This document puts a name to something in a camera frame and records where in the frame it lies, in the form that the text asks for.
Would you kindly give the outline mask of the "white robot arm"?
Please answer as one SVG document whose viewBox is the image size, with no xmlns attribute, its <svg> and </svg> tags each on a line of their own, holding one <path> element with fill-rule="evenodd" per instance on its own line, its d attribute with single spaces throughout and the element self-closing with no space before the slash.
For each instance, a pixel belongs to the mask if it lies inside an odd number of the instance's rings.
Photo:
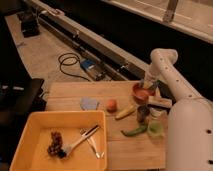
<svg viewBox="0 0 213 171">
<path fill-rule="evenodd" d="M 176 103 L 168 116 L 166 171 L 213 171 L 213 106 L 174 67 L 175 49 L 156 48 L 145 79 L 161 75 Z"/>
</svg>

